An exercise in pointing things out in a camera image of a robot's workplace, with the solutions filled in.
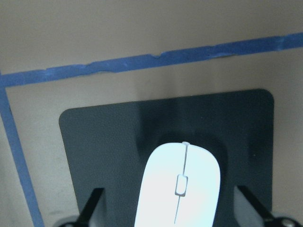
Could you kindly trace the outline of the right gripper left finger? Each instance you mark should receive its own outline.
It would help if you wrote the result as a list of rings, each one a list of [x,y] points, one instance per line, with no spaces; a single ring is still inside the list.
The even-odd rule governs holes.
[[[104,202],[104,188],[95,188],[77,218],[76,224],[104,224]]]

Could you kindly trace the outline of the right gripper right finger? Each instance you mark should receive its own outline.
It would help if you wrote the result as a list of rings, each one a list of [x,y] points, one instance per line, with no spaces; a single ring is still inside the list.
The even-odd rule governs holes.
[[[244,185],[237,186],[237,219],[274,219],[270,211]]]

